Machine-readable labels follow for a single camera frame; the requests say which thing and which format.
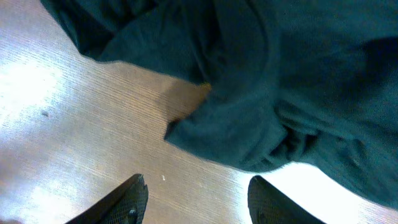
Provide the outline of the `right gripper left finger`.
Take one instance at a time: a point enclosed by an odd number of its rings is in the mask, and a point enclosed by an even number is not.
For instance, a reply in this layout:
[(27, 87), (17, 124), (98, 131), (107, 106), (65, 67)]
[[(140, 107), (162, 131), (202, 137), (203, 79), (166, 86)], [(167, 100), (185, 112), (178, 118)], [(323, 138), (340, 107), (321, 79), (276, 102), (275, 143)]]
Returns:
[(67, 224), (142, 224), (149, 190), (142, 174), (134, 174)]

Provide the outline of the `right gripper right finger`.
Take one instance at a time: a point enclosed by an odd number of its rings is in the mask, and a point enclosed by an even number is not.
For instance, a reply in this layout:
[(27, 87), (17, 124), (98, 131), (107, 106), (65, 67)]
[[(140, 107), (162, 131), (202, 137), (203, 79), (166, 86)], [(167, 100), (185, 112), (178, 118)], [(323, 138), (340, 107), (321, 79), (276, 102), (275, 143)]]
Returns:
[(253, 224), (325, 224), (260, 175), (250, 180), (248, 209)]

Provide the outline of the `black Nike t-shirt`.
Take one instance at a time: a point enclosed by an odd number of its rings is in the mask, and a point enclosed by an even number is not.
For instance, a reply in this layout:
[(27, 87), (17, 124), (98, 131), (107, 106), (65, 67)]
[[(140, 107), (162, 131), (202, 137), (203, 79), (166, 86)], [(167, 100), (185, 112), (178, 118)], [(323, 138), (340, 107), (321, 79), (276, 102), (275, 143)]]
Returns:
[(46, 0), (82, 55), (200, 85), (165, 140), (266, 172), (296, 161), (397, 208), (397, 2)]

